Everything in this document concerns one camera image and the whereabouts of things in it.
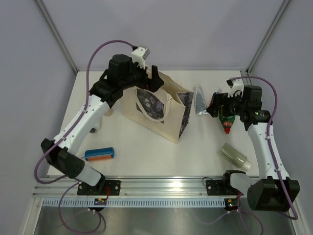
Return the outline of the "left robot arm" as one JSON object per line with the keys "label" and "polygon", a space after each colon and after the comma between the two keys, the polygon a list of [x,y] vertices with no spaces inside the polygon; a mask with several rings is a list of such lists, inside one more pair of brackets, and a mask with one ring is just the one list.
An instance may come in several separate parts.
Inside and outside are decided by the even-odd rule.
{"label": "left robot arm", "polygon": [[148,75],[147,68],[141,68],[131,57],[114,55],[108,68],[87,92],[88,100],[81,111],[53,140],[42,141],[41,147],[47,163],[65,176],[88,185],[94,195],[102,194],[106,177],[76,156],[80,145],[100,118],[122,97],[124,90],[138,87],[156,92],[163,84],[157,66],[153,65]]}

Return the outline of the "beige pump bottle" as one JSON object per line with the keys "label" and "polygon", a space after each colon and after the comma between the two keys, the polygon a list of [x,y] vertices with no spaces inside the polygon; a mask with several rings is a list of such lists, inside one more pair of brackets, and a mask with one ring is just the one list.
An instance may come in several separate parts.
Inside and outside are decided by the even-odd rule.
{"label": "beige pump bottle", "polygon": [[104,115],[106,116],[106,117],[109,117],[109,116],[111,116],[113,114],[113,109],[109,109]]}

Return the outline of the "orange blue spray bottle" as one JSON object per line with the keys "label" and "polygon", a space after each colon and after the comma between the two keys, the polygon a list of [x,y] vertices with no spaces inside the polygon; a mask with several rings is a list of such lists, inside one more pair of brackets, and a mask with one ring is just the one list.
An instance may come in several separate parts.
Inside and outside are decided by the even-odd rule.
{"label": "orange blue spray bottle", "polygon": [[206,109],[206,111],[214,118],[216,118],[218,116],[218,111],[219,111],[219,107],[220,104],[222,102],[222,89],[218,88],[218,90],[216,92],[214,92],[212,94],[211,100],[210,100],[210,104],[208,106],[208,108]]}

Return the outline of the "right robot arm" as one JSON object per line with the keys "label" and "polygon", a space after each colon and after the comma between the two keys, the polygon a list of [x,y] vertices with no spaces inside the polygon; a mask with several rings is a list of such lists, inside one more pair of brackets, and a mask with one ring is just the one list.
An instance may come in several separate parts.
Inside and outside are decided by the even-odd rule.
{"label": "right robot arm", "polygon": [[250,137],[259,171],[259,180],[253,180],[240,170],[228,170],[223,175],[222,190],[226,194],[238,191],[247,197],[254,211],[287,212],[296,199],[300,185],[292,180],[280,159],[274,140],[272,115],[262,109],[262,89],[244,86],[239,95],[215,92],[208,113],[212,117],[236,115]]}

